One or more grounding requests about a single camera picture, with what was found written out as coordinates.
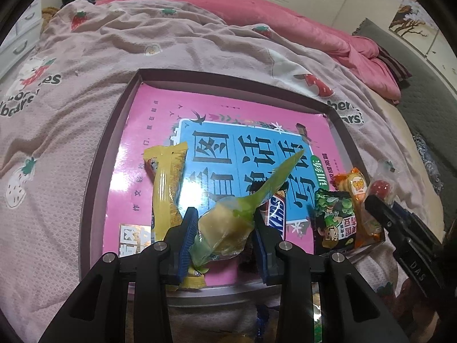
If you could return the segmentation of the brown knitted item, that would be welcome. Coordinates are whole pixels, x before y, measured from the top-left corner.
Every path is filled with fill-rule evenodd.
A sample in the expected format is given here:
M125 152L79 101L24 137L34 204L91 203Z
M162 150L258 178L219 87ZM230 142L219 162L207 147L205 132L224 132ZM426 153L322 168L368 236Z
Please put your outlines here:
M41 14L42 14L42 26L40 32L42 33L45 28L47 28L47 25L49 24L50 20L59 12L59 9L56 7L46 7L42 8Z

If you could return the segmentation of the black green pea snack bag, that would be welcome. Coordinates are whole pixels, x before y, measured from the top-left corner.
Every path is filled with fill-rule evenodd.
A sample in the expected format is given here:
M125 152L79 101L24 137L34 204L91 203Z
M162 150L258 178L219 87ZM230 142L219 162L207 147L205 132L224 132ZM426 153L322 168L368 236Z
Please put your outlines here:
M320 256L332 251L353 250L357 220L350 193L318 189L314 194L312 229L314 254Z

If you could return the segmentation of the green-topped clear snack bag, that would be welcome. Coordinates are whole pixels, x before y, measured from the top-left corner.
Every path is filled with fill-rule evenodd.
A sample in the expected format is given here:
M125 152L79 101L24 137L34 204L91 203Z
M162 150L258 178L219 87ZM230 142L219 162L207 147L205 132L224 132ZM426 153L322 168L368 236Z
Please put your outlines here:
M205 273L209 262L232 259L244 250L255 228L256 209L284 185L303 155L301 149L284 160L253 194L222 198L198 219L198 232L189 248L195 270Z

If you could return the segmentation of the blue floral fabric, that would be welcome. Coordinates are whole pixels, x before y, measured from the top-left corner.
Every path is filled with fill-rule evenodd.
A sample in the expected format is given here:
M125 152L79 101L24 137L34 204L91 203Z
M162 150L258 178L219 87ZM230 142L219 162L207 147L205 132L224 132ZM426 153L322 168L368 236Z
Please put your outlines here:
M440 195L444 184L441 180L441 175L438 170L438 165L432 157L431 150L427 143L419 133L413 134L413 140L421 157L424 168L427 172L428 178L432 184L434 192Z

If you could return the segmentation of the clear pack red candy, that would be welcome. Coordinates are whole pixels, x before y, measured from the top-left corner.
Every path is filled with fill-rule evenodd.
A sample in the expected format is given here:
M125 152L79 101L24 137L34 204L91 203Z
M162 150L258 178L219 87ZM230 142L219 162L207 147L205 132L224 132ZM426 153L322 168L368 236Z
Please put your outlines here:
M385 204L392 206L396 198L397 171L392 162L378 162L375 174L370 180L367 194L374 195Z

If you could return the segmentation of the tree wall painting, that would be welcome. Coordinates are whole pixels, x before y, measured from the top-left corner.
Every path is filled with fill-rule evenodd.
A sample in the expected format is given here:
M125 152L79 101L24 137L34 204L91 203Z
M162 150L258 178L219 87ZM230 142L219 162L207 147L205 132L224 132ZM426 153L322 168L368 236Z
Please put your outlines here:
M438 35L438 26L417 0L402 0L389 30L426 56Z

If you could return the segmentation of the Snickers chocolate bar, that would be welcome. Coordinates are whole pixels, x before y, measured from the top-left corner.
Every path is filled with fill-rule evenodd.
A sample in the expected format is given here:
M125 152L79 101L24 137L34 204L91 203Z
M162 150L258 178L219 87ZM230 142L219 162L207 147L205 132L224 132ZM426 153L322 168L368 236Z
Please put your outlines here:
M277 230L284 240L286 236L286 189L278 190L260 206L259 210L264 224Z

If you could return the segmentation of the pink Chinese workbook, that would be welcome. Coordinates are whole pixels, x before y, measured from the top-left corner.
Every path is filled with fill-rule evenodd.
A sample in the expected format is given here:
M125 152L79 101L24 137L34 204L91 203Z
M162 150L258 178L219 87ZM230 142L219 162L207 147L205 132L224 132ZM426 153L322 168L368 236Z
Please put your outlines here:
M129 95L129 113L109 187L103 249L127 256L154 240L153 183L145 149L187 143L178 207L205 213L226 196L244 196L286 158L303 150L289 177L285 239L313 252L310 209L318 188L348 169L334 126L321 113L293 111L228 97L171 91L140 84Z

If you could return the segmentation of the dark striped pillow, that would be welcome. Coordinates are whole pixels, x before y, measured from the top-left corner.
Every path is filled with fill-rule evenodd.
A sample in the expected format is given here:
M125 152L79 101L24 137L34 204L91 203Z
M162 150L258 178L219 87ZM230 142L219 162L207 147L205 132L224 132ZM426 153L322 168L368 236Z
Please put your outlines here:
M406 81L412 77L410 71L408 71L407 68L405 68L405 66L398 60L392 57L383 47L379 47L379 54L377 58L387 66L396 83Z

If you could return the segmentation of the round green-label pastry pack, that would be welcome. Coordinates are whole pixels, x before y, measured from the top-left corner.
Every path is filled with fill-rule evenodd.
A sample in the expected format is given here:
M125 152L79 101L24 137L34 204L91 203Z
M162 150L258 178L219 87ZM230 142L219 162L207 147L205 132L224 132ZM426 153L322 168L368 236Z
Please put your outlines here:
M218 343L254 343L255 340L247 334L229 333L217 340Z

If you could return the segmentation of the blue Oreo-style cookie pack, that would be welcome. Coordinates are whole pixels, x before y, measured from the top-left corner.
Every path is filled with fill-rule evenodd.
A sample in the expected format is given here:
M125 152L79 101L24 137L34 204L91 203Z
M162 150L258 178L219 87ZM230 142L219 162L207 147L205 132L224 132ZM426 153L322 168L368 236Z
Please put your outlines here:
M256 327L254 342L275 342L279 320L278 306L268 307L264 304L256 305Z

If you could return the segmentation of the yellow Alpenliebe candy pack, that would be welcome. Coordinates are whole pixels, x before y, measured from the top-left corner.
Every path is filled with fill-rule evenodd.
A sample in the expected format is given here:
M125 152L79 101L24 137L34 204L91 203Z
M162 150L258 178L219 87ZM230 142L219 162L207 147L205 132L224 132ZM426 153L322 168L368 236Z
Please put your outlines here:
M144 164L153 183L152 227L156 245L167 246L165 237L168 230L180 225L184 218L178 209L178 198L187 150L187 143L183 142L170 146L156 145L143 153ZM204 275L190 264L184 281L175 287L198 290L204 286Z

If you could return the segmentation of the pink duvet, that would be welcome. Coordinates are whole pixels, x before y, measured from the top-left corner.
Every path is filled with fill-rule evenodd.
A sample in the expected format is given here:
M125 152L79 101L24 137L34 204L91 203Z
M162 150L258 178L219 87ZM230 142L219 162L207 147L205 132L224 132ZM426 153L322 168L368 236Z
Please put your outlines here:
M125 0L99 0L98 4ZM325 52L347 67L381 97L398 103L400 88L388 66L378 58L378 45L364 36L352 36L267 0L171 0L189 2L233 26L263 24L275 33Z

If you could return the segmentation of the dark shallow cardboard box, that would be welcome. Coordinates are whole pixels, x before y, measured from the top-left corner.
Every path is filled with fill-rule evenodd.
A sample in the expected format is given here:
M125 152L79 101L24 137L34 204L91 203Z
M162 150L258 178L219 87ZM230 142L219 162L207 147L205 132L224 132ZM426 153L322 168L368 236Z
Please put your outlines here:
M187 143L178 206L205 213L243 196L286 158L304 155L288 179L286 240L314 249L314 193L364 162L336 110L313 97L237 77L138 70L122 93L95 155L81 215L80 272L102 254L136 254L154 241L153 182L145 149Z

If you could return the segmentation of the white drawer cabinet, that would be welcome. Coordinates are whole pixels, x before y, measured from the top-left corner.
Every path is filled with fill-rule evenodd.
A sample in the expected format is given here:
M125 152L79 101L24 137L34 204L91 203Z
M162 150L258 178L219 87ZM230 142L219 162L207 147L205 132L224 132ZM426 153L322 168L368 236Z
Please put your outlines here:
M41 0L34 0L1 44L1 77L34 48L42 27Z

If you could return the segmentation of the grey quilted headboard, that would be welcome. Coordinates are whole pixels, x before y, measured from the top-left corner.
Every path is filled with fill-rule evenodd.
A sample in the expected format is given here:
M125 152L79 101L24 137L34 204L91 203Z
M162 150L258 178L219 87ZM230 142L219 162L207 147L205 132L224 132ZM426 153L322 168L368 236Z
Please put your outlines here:
M399 84L402 97L397 108L410 131L424 140L436 162L442 182L438 195L448 230L456 219L456 99L413 50L371 20L364 19L354 34L372 39L411 74Z

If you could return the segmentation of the orange cracker pack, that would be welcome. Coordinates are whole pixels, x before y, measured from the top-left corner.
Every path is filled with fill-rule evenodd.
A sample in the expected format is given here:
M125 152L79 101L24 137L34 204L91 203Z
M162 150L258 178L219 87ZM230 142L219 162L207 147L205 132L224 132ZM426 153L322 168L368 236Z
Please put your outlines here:
M349 173L334 177L335 187L350 194L357 221L355 248L363 248L384 240L381 224L369 214L364 202L368 193L368 184L361 171L356 167Z

